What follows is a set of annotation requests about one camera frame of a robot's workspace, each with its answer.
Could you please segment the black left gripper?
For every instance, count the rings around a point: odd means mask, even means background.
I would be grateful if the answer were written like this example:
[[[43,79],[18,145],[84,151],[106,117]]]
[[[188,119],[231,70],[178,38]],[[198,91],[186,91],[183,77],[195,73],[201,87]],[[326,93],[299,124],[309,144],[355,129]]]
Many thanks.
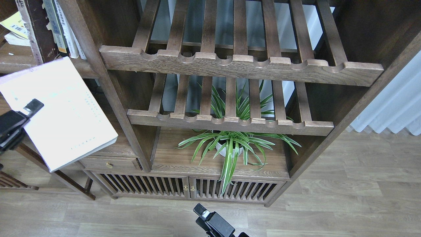
[[[1,142],[1,155],[7,150],[16,149],[24,138],[24,130],[17,129],[22,128],[43,106],[44,104],[41,101],[33,99],[23,108],[27,114],[10,110],[1,115],[0,133],[1,138],[5,139]]]

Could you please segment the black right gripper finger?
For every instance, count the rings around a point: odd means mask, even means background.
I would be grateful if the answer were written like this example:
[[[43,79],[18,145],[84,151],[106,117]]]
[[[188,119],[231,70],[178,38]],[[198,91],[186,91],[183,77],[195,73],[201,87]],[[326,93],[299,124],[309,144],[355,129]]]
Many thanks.
[[[208,237],[214,237],[212,229],[206,224],[206,222],[203,219],[196,219],[196,224],[205,231]]]
[[[200,203],[194,207],[193,211],[199,216],[198,219],[203,219],[212,229],[214,237],[234,237],[235,229],[217,212],[210,212]]]

